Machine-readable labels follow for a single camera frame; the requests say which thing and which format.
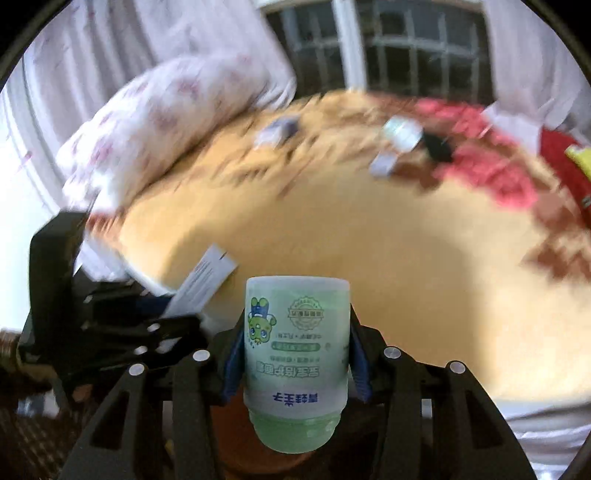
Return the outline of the black sock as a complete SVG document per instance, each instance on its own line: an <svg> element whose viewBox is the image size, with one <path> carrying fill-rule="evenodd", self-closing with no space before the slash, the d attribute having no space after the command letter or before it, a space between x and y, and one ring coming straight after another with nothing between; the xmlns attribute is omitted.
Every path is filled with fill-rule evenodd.
<svg viewBox="0 0 591 480"><path fill-rule="evenodd" d="M432 132L424 131L422 143L425 145L430 158L438 163L452 163L454 148L448 138L440 137Z"/></svg>

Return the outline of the white framed barred window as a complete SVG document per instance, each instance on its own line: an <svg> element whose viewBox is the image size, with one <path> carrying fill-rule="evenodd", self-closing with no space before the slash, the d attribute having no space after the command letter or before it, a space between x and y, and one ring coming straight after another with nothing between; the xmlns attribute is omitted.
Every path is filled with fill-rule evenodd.
<svg viewBox="0 0 591 480"><path fill-rule="evenodd" d="M338 88L488 105L477 1L259 1L297 75L297 96Z"/></svg>

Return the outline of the small white purple box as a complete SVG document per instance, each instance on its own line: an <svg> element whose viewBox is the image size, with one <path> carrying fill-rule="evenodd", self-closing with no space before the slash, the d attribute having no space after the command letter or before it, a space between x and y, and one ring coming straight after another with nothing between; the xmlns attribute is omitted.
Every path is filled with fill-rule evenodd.
<svg viewBox="0 0 591 480"><path fill-rule="evenodd" d="M388 178L396 169L399 155L394 152L381 152L370 163L370 175L376 178Z"/></svg>

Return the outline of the white printed paper box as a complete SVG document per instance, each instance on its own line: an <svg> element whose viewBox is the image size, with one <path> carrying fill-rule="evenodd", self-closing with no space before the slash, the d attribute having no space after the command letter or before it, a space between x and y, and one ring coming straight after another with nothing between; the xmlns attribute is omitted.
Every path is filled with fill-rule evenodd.
<svg viewBox="0 0 591 480"><path fill-rule="evenodd" d="M225 330L226 322L214 320L205 312L205 307L236 268L238 264L228 255L228 252L216 245L209 246L176 294L171 297L161 319L181 316L197 317L200 320L201 329L209 339L214 334Z"/></svg>

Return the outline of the sheer white curtain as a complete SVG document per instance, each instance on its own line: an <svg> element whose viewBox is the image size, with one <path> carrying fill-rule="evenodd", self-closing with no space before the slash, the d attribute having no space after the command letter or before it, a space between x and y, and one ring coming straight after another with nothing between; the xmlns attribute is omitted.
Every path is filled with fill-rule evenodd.
<svg viewBox="0 0 591 480"><path fill-rule="evenodd" d="M483 3L495 102L492 124L538 154L543 128L590 144L590 84L559 36L520 1Z"/></svg>
<svg viewBox="0 0 591 480"><path fill-rule="evenodd" d="M2 168L9 202L64 204L55 164L63 142L128 81L188 54L238 50L266 67L263 103L287 105L293 67L250 1L72 1L59 9L16 62L1 89Z"/></svg>

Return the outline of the red cloth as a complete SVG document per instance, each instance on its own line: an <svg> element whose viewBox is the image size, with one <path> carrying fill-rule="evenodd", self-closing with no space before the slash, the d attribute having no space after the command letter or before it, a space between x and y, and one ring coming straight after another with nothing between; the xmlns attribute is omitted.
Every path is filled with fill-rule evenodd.
<svg viewBox="0 0 591 480"><path fill-rule="evenodd" d="M579 146L570 135L542 128L540 155L572 195L583 221L590 225L590 180L566 155L565 151L570 146Z"/></svg>

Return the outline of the left sheer white curtain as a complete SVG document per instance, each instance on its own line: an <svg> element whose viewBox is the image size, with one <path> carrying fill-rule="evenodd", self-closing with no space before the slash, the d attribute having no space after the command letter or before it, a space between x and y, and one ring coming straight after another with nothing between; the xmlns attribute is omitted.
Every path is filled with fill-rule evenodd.
<svg viewBox="0 0 591 480"><path fill-rule="evenodd" d="M238 50L266 67L263 103L287 105L293 67L250 1L72 1L59 9L16 62L1 89L2 168L9 202L64 204L55 164L63 142L128 81L188 54Z"/></svg>

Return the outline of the green cartoon lotion bottle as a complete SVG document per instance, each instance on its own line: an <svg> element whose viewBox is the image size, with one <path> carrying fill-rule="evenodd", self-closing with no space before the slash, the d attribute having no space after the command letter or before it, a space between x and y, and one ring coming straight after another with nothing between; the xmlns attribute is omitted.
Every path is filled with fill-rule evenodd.
<svg viewBox="0 0 591 480"><path fill-rule="evenodd" d="M325 445L348 402L349 282L252 277L243 328L243 401L259 440L283 454Z"/></svg>

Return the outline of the yellow floral plush blanket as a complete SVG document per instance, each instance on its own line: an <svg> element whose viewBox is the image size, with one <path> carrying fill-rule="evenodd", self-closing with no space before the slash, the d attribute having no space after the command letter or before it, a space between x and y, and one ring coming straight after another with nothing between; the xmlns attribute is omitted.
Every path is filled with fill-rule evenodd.
<svg viewBox="0 0 591 480"><path fill-rule="evenodd" d="M419 361L464 361L497 400L589 398L590 231L543 158L456 135L457 163L418 148L377 178L390 116L452 123L349 91L288 113L283 146L254 145L276 113L244 114L91 234L168 289L221 247L237 267L207 304L217 322L238 319L250 277L339 277L364 324Z"/></svg>

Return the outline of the rolled pink floral quilt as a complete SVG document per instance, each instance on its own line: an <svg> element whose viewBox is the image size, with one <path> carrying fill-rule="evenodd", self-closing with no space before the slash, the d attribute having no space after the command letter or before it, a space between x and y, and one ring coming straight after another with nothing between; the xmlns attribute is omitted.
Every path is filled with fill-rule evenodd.
<svg viewBox="0 0 591 480"><path fill-rule="evenodd" d="M183 56L144 72L58 150L67 204L126 207L212 130L256 105L269 83L262 64L235 53Z"/></svg>

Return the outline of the yellow cartoon pillow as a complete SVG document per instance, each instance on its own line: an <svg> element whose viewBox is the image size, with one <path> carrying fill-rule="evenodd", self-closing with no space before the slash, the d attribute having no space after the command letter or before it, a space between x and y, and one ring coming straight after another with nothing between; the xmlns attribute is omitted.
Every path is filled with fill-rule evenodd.
<svg viewBox="0 0 591 480"><path fill-rule="evenodd" d="M577 167L591 180L591 149L570 145L565 150L565 155L577 165Z"/></svg>

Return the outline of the orange plastic trash bin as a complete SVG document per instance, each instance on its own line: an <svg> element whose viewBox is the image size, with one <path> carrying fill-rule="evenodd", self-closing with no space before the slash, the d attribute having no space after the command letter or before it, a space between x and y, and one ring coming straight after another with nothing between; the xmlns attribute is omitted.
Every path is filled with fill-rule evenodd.
<svg viewBox="0 0 591 480"><path fill-rule="evenodd" d="M368 479L386 413L383 406L351 398L329 442L300 455L280 454L260 442L241 395L224 407L213 407L211 419L225 479Z"/></svg>

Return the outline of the blue white cigarette box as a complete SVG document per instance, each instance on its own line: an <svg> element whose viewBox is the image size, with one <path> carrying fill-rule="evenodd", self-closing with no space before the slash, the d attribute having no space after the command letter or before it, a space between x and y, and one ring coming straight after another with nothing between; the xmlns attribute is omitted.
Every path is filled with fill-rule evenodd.
<svg viewBox="0 0 591 480"><path fill-rule="evenodd" d="M277 148L290 140L300 130L297 116L283 116L273 120L269 125L259 131L254 139L253 146L256 148L270 147Z"/></svg>

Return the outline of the white green labelled jar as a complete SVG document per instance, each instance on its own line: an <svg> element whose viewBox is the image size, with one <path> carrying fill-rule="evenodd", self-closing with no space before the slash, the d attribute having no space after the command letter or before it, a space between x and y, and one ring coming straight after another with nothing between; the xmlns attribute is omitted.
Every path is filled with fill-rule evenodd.
<svg viewBox="0 0 591 480"><path fill-rule="evenodd" d="M411 152L423 138L423 126L414 119L401 116L391 117L383 131L394 149L402 153Z"/></svg>

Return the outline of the right sheer white curtain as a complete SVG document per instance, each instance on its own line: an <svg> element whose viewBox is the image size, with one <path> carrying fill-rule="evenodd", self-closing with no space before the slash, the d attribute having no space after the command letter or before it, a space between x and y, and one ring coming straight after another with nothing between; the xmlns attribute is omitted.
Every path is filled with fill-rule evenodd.
<svg viewBox="0 0 591 480"><path fill-rule="evenodd" d="M590 84L559 36L520 1L483 3L495 102L492 124L538 154L543 128L590 144Z"/></svg>

